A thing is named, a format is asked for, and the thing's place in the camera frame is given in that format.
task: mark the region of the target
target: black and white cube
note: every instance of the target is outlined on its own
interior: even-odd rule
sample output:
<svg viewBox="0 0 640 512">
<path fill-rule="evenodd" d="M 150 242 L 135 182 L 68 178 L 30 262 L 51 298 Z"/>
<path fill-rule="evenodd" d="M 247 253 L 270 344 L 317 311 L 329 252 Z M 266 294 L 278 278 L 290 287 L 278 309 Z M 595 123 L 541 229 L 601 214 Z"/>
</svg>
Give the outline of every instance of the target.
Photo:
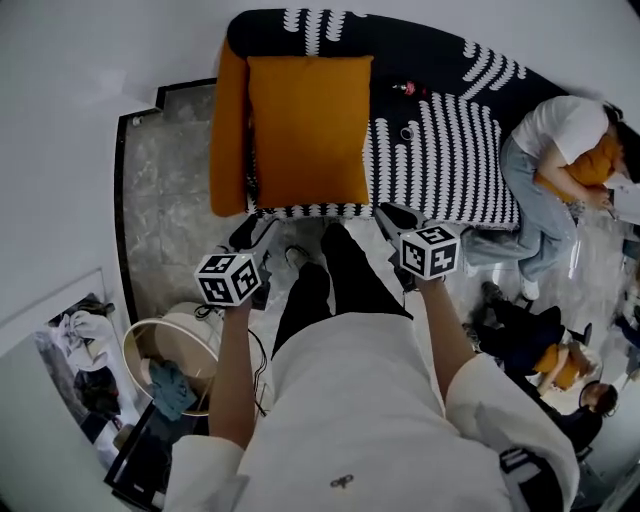
<svg viewBox="0 0 640 512">
<path fill-rule="evenodd" d="M 460 237 L 443 224 L 400 236 L 400 266 L 423 279 L 455 272 Z"/>
<path fill-rule="evenodd" d="M 194 276 L 204 301 L 212 306 L 239 306 L 261 284 L 251 254 L 208 254 Z"/>
</svg>

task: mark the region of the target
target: light blue jeans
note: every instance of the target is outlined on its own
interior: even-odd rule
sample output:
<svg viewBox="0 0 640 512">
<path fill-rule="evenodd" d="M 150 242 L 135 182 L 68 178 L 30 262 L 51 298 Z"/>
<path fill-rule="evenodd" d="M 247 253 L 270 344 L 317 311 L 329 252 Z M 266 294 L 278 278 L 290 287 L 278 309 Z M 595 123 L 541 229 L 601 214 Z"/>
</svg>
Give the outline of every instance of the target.
<svg viewBox="0 0 640 512">
<path fill-rule="evenodd" d="M 576 226 L 566 205 L 533 182 L 538 162 L 510 136 L 500 154 L 505 181 L 520 206 L 520 231 L 469 229 L 462 247 L 470 265 L 518 261 L 521 275 L 537 281 L 576 242 Z"/>
</svg>

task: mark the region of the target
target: dark hair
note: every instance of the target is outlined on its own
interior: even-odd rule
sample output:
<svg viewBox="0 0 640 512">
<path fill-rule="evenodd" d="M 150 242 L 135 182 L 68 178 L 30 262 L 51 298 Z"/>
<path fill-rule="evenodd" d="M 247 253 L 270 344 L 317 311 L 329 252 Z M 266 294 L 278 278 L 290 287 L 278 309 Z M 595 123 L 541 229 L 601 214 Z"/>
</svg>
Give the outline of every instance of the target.
<svg viewBox="0 0 640 512">
<path fill-rule="evenodd" d="M 623 120 L 622 110 L 615 105 L 605 104 L 604 112 L 618 133 L 618 141 L 624 150 L 623 160 L 631 181 L 640 183 L 640 135 L 629 128 L 629 125 Z"/>
<path fill-rule="evenodd" d="M 618 390 L 609 384 L 609 389 L 600 395 L 594 409 L 601 416 L 608 416 L 616 408 L 616 405 L 618 405 Z"/>
</svg>

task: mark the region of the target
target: small logo on shirt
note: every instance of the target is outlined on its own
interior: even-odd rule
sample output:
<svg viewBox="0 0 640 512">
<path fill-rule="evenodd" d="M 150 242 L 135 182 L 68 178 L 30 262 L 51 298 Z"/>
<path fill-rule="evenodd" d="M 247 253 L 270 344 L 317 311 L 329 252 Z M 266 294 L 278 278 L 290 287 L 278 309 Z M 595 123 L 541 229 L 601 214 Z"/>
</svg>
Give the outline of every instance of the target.
<svg viewBox="0 0 640 512">
<path fill-rule="evenodd" d="M 346 489 L 347 485 L 351 482 L 353 482 L 353 475 L 345 475 L 331 482 L 331 487 L 342 487 L 343 489 Z"/>
</svg>

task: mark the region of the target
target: couch armrest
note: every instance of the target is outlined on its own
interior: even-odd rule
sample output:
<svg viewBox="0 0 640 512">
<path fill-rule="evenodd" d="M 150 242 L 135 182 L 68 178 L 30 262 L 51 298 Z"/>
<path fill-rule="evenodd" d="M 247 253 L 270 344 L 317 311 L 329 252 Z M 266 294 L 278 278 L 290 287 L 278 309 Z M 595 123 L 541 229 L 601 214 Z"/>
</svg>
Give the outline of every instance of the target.
<svg viewBox="0 0 640 512">
<path fill-rule="evenodd" d="M 221 217 L 246 209 L 248 74 L 246 60 L 233 53 L 225 39 L 209 150 L 211 210 Z"/>
</svg>

